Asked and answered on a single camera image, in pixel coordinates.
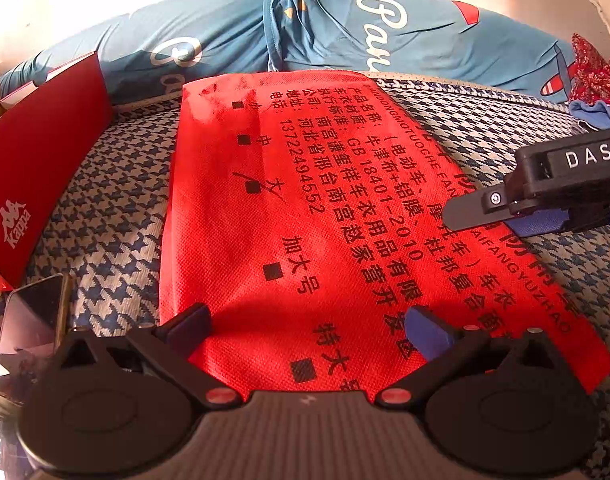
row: red box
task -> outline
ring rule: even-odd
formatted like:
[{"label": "red box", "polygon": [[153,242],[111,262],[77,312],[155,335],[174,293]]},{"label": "red box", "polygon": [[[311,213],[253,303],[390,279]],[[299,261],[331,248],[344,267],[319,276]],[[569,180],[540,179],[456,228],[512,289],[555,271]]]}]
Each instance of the red box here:
[{"label": "red box", "polygon": [[95,53],[19,88],[3,107],[19,96],[0,117],[0,291],[21,285],[56,202],[112,119]]}]

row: houndstooth fabric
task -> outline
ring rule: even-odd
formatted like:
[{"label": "houndstooth fabric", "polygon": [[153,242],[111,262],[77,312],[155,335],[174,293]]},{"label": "houndstooth fabric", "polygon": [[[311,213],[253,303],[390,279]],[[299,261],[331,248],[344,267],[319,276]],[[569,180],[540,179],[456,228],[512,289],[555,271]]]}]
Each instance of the houndstooth fabric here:
[{"label": "houndstooth fabric", "polygon": [[[513,150],[569,135],[575,127],[563,107],[514,92],[445,81],[376,81],[486,186],[512,170]],[[119,335],[158,318],[162,227],[178,106],[175,97],[121,112],[83,161],[35,249],[27,282],[54,272],[76,277],[74,325]],[[610,229],[529,242],[575,293],[610,347]],[[4,299],[0,294],[0,322]],[[588,472],[607,478],[610,378],[594,398],[602,424]]]}]

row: round black disc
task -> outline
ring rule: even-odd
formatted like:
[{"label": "round black disc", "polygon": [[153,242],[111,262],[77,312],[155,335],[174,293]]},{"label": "round black disc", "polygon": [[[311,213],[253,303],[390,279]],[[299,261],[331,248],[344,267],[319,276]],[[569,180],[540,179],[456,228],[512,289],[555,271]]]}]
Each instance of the round black disc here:
[{"label": "round black disc", "polygon": [[160,459],[186,437],[187,397],[171,384],[121,370],[61,370],[37,388],[18,435],[44,469],[65,474],[128,473]]},{"label": "round black disc", "polygon": [[504,475],[548,475],[572,468],[594,446],[591,400],[544,368],[475,375],[448,383],[428,401],[436,442],[470,467]]}]

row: smartphone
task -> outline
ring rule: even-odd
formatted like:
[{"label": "smartphone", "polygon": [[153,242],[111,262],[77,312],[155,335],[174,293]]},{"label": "smartphone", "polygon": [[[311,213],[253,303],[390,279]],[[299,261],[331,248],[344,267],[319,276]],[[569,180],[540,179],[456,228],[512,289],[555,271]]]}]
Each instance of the smartphone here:
[{"label": "smartphone", "polygon": [[32,386],[65,337],[72,278],[55,274],[12,291],[0,331],[0,480],[34,472],[16,437]]}]

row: red bag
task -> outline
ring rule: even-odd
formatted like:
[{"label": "red bag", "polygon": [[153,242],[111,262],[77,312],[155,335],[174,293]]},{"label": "red bag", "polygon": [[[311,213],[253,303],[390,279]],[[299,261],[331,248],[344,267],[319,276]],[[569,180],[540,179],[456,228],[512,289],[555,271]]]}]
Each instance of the red bag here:
[{"label": "red bag", "polygon": [[432,136],[351,72],[224,75],[184,86],[161,322],[196,302],[190,360],[252,389],[364,389],[420,367],[403,316],[428,306],[493,335],[543,327],[588,391],[610,354],[504,224],[441,218],[474,190]]}]

